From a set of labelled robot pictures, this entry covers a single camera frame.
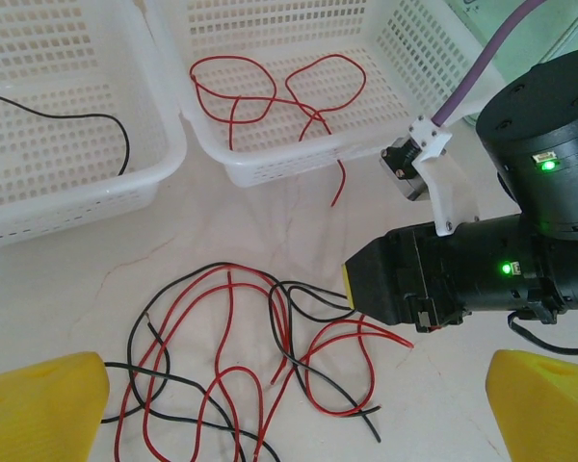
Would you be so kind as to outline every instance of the yellow object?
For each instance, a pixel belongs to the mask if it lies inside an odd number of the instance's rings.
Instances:
[[[578,366],[497,351],[486,392],[513,462],[578,462]]]
[[[343,281],[345,282],[345,291],[347,292],[347,301],[349,302],[349,307],[354,310],[354,296],[351,293],[351,284],[349,284],[349,274],[347,273],[347,267],[343,265]]]
[[[0,375],[0,462],[88,458],[109,396],[96,353]]]

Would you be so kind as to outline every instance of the green led light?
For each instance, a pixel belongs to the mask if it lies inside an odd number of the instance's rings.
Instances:
[[[557,167],[557,163],[554,161],[546,161],[541,165],[543,171],[554,170]]]

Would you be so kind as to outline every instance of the white mesh basket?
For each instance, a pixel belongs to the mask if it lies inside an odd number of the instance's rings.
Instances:
[[[178,108],[141,12],[123,0],[0,0],[0,245],[136,210],[184,159]]]
[[[148,25],[185,117],[206,152],[225,165],[238,186],[380,152],[405,135],[418,114],[438,109],[482,50],[443,0],[145,2]],[[204,114],[189,77],[198,59],[247,56],[271,71],[278,95],[287,98],[284,78],[331,53],[361,64],[367,86],[353,105],[326,115],[333,135],[314,123],[300,143],[308,117],[298,108],[275,104],[263,121],[237,126],[234,150],[229,150],[227,125]],[[269,81],[252,64],[208,63],[197,70],[197,78],[224,94],[270,94]],[[360,82],[361,75],[349,64],[330,60],[296,77],[293,87],[304,103],[325,108]],[[481,109],[502,87],[503,79],[489,67],[453,119]],[[232,103],[212,100],[210,109],[228,118]],[[236,119],[257,117],[261,104],[240,104]]]

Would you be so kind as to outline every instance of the white plastic basket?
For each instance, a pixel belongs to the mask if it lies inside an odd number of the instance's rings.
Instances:
[[[186,154],[178,108],[142,13],[128,0],[0,0],[0,245],[149,204]]]
[[[238,186],[252,186],[316,167],[379,153],[407,133],[419,114],[432,114],[481,52],[443,0],[145,0],[146,19],[174,83],[183,114],[205,151],[223,163]],[[331,53],[344,54],[366,70],[364,93],[347,109],[327,114],[329,136],[314,123],[298,138],[308,117],[274,105],[263,121],[236,127],[234,151],[228,127],[200,108],[189,68],[198,59],[233,54],[256,59],[271,71],[279,96],[284,78]],[[213,62],[197,79],[224,94],[269,95],[270,83],[251,64]],[[297,77],[304,103],[328,107],[351,94],[361,75],[341,60],[326,61]],[[453,115],[481,109],[503,87],[491,66]],[[232,101],[212,101],[229,117]],[[240,105],[236,118],[261,113],[261,104]]]

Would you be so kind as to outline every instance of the robotic arm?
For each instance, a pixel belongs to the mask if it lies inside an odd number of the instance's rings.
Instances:
[[[578,51],[503,89],[477,132],[522,213],[479,221],[467,179],[445,156],[451,135],[419,117],[381,160],[407,197],[430,193],[434,222],[392,230],[349,259],[357,311],[430,332],[479,311],[513,312],[512,325],[578,310]]]

